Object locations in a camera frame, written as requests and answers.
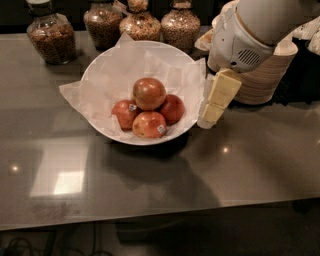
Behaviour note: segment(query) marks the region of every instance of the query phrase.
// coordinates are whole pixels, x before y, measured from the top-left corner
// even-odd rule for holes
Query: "cable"
[[[108,255],[108,256],[113,256],[110,252],[108,251],[95,251],[93,253],[90,253],[89,256],[94,256],[94,255],[100,255],[100,254],[105,254],[105,255]]]
[[[97,241],[97,234],[96,234],[96,229],[97,229],[97,227],[96,227],[96,222],[93,222],[93,230],[92,230],[92,232],[93,232],[93,244],[92,244],[92,253],[94,253],[95,251],[96,251],[96,241]]]

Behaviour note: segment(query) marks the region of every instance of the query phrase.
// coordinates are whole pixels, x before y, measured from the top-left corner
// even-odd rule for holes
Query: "red apple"
[[[141,112],[133,121],[132,132],[142,138],[161,138],[167,132],[166,120],[156,111]]]
[[[112,108],[111,114],[118,118],[121,129],[131,130],[134,119],[140,113],[133,100],[120,100]]]
[[[133,85],[132,97],[137,106],[142,110],[158,108],[166,98],[164,85],[156,78],[144,77]]]
[[[174,94],[168,94],[159,112],[166,119],[167,125],[177,123],[185,112],[183,101]]]

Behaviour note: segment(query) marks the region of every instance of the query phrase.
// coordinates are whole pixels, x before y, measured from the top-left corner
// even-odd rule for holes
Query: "bowl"
[[[154,41],[135,41],[131,45],[118,44],[100,54],[86,69],[81,82],[90,84],[101,104],[86,102],[89,111],[85,115],[88,122],[104,136],[130,145],[154,145],[170,141],[189,130],[198,119],[205,86],[205,62],[195,62],[181,50]],[[143,59],[134,58],[137,52],[144,52]],[[168,127],[167,134],[161,138],[148,139],[135,136],[132,131],[122,131],[115,116],[111,115],[113,105],[121,99],[130,99],[134,82],[145,76],[152,76],[163,82],[167,93],[179,96],[185,105],[185,113],[180,121]]]

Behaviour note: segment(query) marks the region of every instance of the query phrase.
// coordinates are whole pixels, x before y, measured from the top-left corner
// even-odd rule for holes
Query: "nuts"
[[[161,20],[164,42],[190,53],[200,31],[200,20],[190,10],[190,3],[176,3]]]
[[[126,32],[133,40],[159,41],[161,24],[149,12],[129,14],[121,21],[120,32]]]
[[[27,34],[47,63],[63,64],[76,57],[74,32],[70,24],[36,27]]]
[[[97,8],[84,15],[84,23],[96,48],[109,49],[120,38],[120,13]]]
[[[148,0],[128,0],[129,10],[138,13],[147,10]]]

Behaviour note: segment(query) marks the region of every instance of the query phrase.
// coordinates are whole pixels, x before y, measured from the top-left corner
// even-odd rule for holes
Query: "black cable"
[[[95,251],[96,251],[96,241],[97,241],[97,234],[96,234],[96,229],[97,229],[97,227],[96,227],[96,222],[93,222],[93,230],[92,230],[92,232],[93,232],[93,241],[92,241],[92,252],[91,253],[94,253]]]
[[[89,256],[94,256],[94,255],[100,255],[100,254],[105,254],[108,256],[113,256],[112,253],[108,252],[108,251],[95,251],[93,253],[90,253]]]
[[[27,245],[19,245],[20,241],[25,242]],[[29,240],[22,238],[22,237],[17,237],[17,238],[13,238],[10,242],[9,245],[7,247],[7,250],[9,250],[9,252],[11,251],[11,253],[13,255],[17,255],[18,254],[18,249],[24,249],[24,251],[26,249],[29,250],[29,256],[34,256],[34,248],[32,246],[32,244],[29,242]]]

